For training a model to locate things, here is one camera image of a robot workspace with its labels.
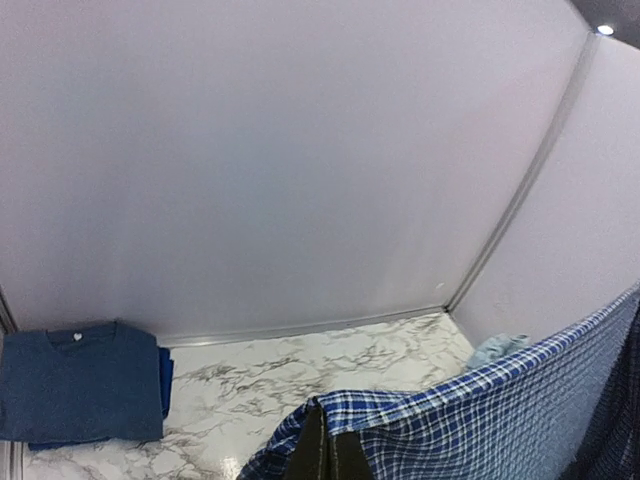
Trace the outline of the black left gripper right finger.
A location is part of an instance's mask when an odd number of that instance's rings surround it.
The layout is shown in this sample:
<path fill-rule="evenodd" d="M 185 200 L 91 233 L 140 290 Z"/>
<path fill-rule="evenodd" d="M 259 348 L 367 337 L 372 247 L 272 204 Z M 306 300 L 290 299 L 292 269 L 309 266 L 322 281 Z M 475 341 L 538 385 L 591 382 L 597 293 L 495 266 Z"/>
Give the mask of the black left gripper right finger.
<path fill-rule="evenodd" d="M 336 480 L 373 480 L 374 476 L 355 432 L 333 438 L 333 478 Z"/>

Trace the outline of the blue plaid button shirt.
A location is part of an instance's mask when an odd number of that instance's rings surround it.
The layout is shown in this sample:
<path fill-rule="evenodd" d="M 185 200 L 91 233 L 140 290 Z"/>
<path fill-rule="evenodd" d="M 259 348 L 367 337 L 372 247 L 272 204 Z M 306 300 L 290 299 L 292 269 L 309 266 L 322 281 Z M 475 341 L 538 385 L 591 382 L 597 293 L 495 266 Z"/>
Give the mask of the blue plaid button shirt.
<path fill-rule="evenodd" d="M 495 362 L 420 392 L 308 399 L 240 471 L 285 479 L 308 412 L 358 434 L 374 479 L 635 479 L 639 291 Z"/>

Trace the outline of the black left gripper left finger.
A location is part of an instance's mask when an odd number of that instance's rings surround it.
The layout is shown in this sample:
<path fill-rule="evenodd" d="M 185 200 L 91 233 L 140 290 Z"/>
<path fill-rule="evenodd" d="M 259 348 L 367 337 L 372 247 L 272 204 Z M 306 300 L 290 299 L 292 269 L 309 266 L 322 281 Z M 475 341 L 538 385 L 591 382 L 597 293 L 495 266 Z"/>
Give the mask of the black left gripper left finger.
<path fill-rule="evenodd" d="M 309 410 L 296 447 L 284 473 L 286 480 L 329 480 L 331 449 L 325 412 Z"/>

